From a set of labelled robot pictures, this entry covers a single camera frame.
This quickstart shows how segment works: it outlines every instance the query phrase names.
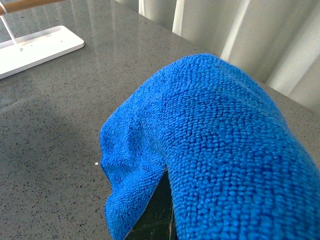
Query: white tray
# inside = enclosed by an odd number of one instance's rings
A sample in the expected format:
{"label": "white tray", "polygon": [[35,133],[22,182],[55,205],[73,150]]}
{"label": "white tray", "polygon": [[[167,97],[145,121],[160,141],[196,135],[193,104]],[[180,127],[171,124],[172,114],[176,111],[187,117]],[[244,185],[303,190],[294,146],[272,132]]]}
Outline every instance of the white tray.
{"label": "white tray", "polygon": [[16,38],[21,51],[9,40],[0,43],[0,79],[22,72],[85,46],[65,26],[55,26]]}

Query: countertop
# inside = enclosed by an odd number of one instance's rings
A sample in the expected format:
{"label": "countertop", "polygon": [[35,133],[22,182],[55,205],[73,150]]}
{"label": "countertop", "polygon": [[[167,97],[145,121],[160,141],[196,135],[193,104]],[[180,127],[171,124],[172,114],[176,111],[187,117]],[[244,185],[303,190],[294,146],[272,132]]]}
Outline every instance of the countertop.
{"label": "countertop", "polygon": [[[113,0],[6,18],[16,37],[64,25],[86,46],[0,80],[0,239],[110,239],[112,189],[96,165],[101,126],[157,70],[204,51]],[[3,25],[0,32],[9,40]],[[261,86],[320,167],[319,116]]]}

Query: wooden stick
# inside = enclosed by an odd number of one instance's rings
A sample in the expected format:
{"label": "wooden stick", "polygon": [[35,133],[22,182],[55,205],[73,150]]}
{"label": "wooden stick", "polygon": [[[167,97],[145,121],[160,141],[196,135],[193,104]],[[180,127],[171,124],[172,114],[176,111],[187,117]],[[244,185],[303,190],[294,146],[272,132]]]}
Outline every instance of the wooden stick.
{"label": "wooden stick", "polygon": [[[3,4],[7,13],[13,13],[24,9],[30,9],[45,4],[62,2],[64,0],[20,0]],[[0,6],[0,16],[5,15],[5,11]]]}

